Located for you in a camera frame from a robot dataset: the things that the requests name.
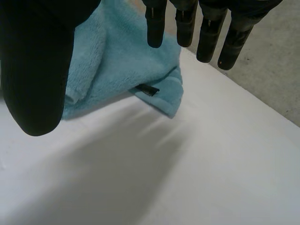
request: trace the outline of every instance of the microfiber towel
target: microfiber towel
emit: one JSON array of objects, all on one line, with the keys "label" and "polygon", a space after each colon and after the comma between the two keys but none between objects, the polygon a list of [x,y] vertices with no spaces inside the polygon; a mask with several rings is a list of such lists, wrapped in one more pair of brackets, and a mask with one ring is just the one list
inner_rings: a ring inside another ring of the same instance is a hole
[{"label": "microfiber towel", "polygon": [[[179,54],[176,39],[169,35],[160,48],[148,46],[146,20],[126,0],[102,0],[75,30],[63,118],[90,111],[125,91],[173,117],[183,95]],[[140,84],[159,92],[150,96],[135,88]]]}]

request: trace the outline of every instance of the white surface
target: white surface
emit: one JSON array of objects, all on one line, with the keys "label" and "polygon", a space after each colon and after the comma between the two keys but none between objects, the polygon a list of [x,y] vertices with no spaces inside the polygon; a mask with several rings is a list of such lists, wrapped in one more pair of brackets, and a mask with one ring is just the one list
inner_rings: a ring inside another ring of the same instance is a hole
[{"label": "white surface", "polygon": [[1,225],[299,225],[300,129],[181,54],[178,115],[124,98],[25,135],[0,102]]}]

